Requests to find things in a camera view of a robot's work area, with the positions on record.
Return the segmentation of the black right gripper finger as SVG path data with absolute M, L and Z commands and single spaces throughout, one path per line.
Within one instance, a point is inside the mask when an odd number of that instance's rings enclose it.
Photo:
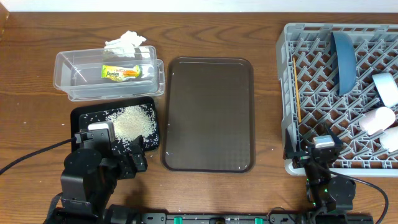
M 335 143 L 335 147 L 343 147 L 343 141 L 331 130 L 329 125 L 323 123 L 323 129 L 327 135 L 330 135 L 333 142 Z
M 295 147 L 292 143 L 289 130 L 285 129 L 284 159 L 292 159 L 295 155 Z

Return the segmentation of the white cup pink inside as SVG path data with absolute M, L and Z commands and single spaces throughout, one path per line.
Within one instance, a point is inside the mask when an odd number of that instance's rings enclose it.
M 395 113 L 388 107 L 380 107 L 364 114 L 359 120 L 359 127 L 369 135 L 387 129 L 396 120 Z

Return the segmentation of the white cup green inside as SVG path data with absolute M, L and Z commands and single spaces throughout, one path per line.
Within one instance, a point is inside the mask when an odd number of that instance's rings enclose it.
M 379 140 L 384 149 L 389 152 L 396 151 L 398 149 L 398 127 L 386 129 Z

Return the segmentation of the wooden chopstick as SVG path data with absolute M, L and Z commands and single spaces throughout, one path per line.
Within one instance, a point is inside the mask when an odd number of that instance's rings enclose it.
M 293 56 L 293 66 L 294 66 L 294 82 L 295 82 L 295 96 L 296 96 L 296 103 L 297 103 L 297 118 L 298 123 L 302 122 L 301 117 L 301 108 L 300 108 L 300 95 L 299 95 L 299 86 L 298 86 L 298 76 L 297 76 L 297 66 L 296 66 L 296 59 Z

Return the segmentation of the light blue small bowl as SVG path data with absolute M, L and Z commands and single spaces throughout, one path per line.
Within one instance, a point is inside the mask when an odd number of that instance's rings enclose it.
M 372 76 L 382 102 L 388 108 L 397 104 L 397 84 L 390 73 L 379 73 Z

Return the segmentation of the dark blue plate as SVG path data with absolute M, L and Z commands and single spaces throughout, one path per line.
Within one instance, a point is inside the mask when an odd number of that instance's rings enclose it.
M 356 56 L 350 36 L 344 32 L 331 33 L 331 54 L 336 54 L 332 68 L 338 69 L 334 81 L 339 84 L 338 95 L 349 93 L 356 84 Z

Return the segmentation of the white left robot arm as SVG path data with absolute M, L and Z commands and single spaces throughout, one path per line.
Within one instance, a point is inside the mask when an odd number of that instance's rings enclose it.
M 133 179 L 147 169 L 143 137 L 132 149 L 113 152 L 107 131 L 76 133 L 80 148 L 64 160 L 62 192 L 50 203 L 45 223 L 142 223 L 142 215 L 122 205 L 107 206 L 121 179 Z

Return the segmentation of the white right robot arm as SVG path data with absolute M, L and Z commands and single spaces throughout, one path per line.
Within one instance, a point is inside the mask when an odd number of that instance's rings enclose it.
M 307 198 L 313 203 L 312 209 L 295 219 L 297 223 L 348 223 L 347 212 L 353 209 L 355 182 L 332 174 L 329 168 L 340 155 L 343 141 L 327 124 L 323 124 L 323 130 L 325 134 L 313 138 L 302 151 L 285 131 L 284 159 L 290 159 L 294 168 L 304 169 Z

